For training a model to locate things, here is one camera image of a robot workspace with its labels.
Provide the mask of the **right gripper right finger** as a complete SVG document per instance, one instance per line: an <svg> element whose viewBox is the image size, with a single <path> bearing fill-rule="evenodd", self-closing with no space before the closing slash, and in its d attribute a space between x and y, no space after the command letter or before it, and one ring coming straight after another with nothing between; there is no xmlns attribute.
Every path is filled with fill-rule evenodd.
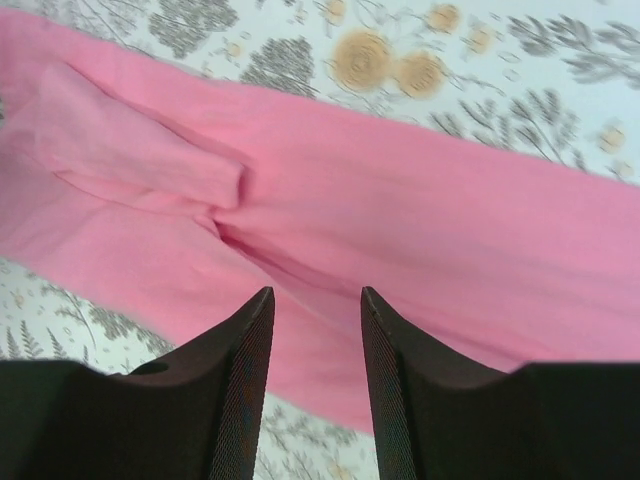
<svg viewBox="0 0 640 480"><path fill-rule="evenodd" d="M361 330L383 479L635 479L639 367L534 362L504 373L405 320L374 289Z"/></svg>

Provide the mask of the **pink t shirt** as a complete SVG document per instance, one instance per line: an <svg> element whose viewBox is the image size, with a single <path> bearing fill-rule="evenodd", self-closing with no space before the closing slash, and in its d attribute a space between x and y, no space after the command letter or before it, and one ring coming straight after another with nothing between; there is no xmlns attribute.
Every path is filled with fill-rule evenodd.
<svg viewBox="0 0 640 480"><path fill-rule="evenodd" d="M1 12L1 254L181 344L276 292L269 389L369 431L360 292L508 371L639 357L639 191Z"/></svg>

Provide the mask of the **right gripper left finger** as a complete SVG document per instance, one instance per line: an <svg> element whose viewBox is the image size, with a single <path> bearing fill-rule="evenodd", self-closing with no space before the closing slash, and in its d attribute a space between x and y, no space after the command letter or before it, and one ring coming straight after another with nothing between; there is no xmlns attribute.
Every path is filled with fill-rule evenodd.
<svg viewBox="0 0 640 480"><path fill-rule="evenodd" d="M5 479L249 479L274 327L263 288L127 375L71 360L1 365Z"/></svg>

